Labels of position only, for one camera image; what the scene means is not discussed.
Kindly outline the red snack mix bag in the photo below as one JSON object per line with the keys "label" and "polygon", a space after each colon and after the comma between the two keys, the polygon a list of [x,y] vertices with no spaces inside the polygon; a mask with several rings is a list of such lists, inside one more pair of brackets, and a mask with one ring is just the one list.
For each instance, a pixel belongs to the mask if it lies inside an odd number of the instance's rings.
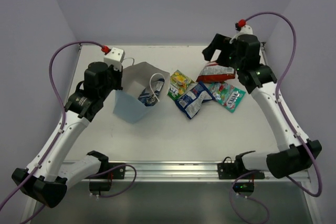
{"label": "red snack mix bag", "polygon": [[196,81],[203,83],[223,82],[235,79],[236,71],[231,67],[220,66],[216,62],[207,63],[199,73]]}

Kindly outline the green mint candy bag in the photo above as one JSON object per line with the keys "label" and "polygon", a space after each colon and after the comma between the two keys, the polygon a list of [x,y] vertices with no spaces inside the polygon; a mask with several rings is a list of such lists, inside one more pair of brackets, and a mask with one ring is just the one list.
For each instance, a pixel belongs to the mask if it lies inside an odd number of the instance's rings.
{"label": "green mint candy bag", "polygon": [[246,92],[227,82],[215,82],[209,86],[209,91],[215,100],[226,108],[230,113],[234,113]]}

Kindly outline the yellow green Fox's candy bag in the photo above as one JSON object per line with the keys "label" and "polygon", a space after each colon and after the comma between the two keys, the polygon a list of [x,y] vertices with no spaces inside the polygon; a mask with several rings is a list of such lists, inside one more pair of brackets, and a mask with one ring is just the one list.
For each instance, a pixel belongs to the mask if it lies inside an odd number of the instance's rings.
{"label": "yellow green Fox's candy bag", "polygon": [[179,70],[176,70],[170,76],[170,88],[168,92],[168,96],[175,101],[179,97],[181,97],[190,84],[194,84],[195,82]]}

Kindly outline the blue white snack bag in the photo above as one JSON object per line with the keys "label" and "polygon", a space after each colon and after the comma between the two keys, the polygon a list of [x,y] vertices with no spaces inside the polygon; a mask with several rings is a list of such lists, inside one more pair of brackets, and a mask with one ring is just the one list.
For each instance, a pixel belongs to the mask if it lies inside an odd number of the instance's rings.
{"label": "blue white snack bag", "polygon": [[174,102],[180,111],[191,120],[199,112],[202,104],[209,101],[215,101],[215,98],[204,82],[200,81]]}

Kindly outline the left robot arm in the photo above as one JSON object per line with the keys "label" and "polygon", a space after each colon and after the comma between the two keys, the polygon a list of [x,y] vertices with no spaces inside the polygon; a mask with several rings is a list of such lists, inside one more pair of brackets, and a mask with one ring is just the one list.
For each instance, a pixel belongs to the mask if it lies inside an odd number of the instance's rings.
{"label": "left robot arm", "polygon": [[43,205],[54,208],[67,190],[81,180],[95,175],[104,178],[109,172],[108,157],[91,151],[69,168],[63,166],[73,144],[103,108],[113,90],[122,90],[121,64],[92,62],[84,72],[84,80],[68,98],[59,125],[26,168],[17,168],[12,180],[21,192]]}

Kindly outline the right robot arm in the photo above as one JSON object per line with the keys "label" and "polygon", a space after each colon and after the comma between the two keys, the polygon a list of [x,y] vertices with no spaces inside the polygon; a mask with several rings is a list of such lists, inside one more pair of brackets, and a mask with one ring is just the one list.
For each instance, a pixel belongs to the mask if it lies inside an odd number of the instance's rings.
{"label": "right robot arm", "polygon": [[310,168],[322,146],[302,130],[276,90],[276,76],[269,66],[260,62],[258,38],[242,34],[231,39],[216,34],[202,51],[204,59],[211,61],[216,50],[220,51],[216,63],[236,70],[239,82],[264,113],[278,147],[275,153],[249,151],[238,154],[234,161],[236,176],[246,178],[253,170],[260,170],[271,172],[275,178],[283,178]]}

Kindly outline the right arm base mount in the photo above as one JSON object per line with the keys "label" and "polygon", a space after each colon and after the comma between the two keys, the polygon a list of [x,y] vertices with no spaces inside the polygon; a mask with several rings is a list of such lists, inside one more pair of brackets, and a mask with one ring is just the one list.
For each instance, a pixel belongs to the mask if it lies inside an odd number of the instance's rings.
{"label": "right arm base mount", "polygon": [[[242,157],[246,154],[252,153],[245,152],[238,154],[233,160],[227,156],[220,163],[217,163],[217,173],[219,179],[234,180],[238,177],[245,175],[249,171],[244,167]],[[233,186],[233,191],[243,196],[251,196],[255,189],[255,179],[265,179],[263,172],[255,172],[253,174],[246,175],[242,179],[247,179],[247,182],[237,182]]]}

